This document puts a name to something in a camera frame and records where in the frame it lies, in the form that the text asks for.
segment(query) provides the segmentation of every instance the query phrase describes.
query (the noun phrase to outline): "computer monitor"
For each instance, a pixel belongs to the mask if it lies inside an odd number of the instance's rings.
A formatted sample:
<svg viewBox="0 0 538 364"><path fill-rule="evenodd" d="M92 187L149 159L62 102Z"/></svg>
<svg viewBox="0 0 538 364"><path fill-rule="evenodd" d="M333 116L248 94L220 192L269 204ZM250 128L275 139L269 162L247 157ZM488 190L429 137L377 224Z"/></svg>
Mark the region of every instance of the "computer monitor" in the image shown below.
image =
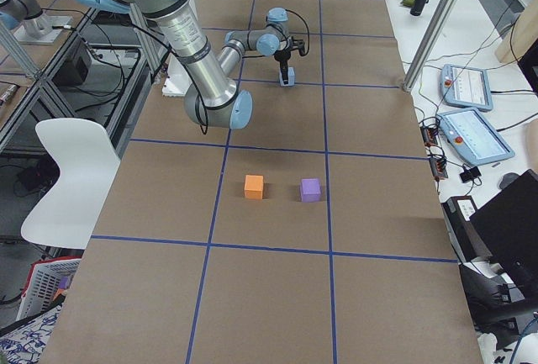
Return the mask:
<svg viewBox="0 0 538 364"><path fill-rule="evenodd" d="M471 223L525 297L538 295L538 175L523 173L473 214Z"/></svg>

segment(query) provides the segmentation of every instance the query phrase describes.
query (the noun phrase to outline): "purple block in basket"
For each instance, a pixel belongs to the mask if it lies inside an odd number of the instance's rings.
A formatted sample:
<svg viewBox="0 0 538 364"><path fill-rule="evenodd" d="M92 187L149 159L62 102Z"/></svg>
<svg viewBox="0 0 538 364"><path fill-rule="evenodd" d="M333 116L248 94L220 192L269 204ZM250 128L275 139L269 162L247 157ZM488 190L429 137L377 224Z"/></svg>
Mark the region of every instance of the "purple block in basket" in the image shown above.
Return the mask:
<svg viewBox="0 0 538 364"><path fill-rule="evenodd" d="M321 185L317 177L301 179L301 201L303 203L318 202L321 200Z"/></svg>

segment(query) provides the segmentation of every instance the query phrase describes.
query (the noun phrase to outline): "gray floor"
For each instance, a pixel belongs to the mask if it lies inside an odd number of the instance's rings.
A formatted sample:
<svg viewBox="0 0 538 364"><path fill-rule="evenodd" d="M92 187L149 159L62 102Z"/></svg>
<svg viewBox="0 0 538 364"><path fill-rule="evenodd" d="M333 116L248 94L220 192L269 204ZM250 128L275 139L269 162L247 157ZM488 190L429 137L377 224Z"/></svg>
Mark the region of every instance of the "gray floor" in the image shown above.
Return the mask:
<svg viewBox="0 0 538 364"><path fill-rule="evenodd" d="M513 0L480 0L481 4L486 9L489 17L494 24L497 24L498 29L512 20L514 13L520 12L522 7ZM102 37L99 37L98 32L94 32L95 40L99 43L106 43ZM120 30L110 30L111 39L115 43L121 39L124 43L124 33ZM117 82L116 76L111 76L109 81ZM106 80L96 80L90 83L95 85L93 89L99 91L106 90L101 87ZM83 102L87 102L87 98L76 97L73 102L78 106L82 106ZM96 111L88 111L88 117L93 117L97 120L106 117L108 107L103 107ZM0 158L0 166L4 164L14 164L26 166L27 163L34 161L6 160ZM20 224L24 220L25 215L37 203L39 194L34 193L26 196L26 192L16 182L16 173L20 171L16 167L0 168L0 234L8 233L16 235L19 231ZM21 197L14 197L13 186L15 192ZM3 245L0 244L0 301L10 299L17 295L20 289L24 286L24 282L29 272L31 263L40 258L40 253L30 245ZM18 304L14 303L8 306L0 305L0 328L11 323L15 319L18 310Z"/></svg>

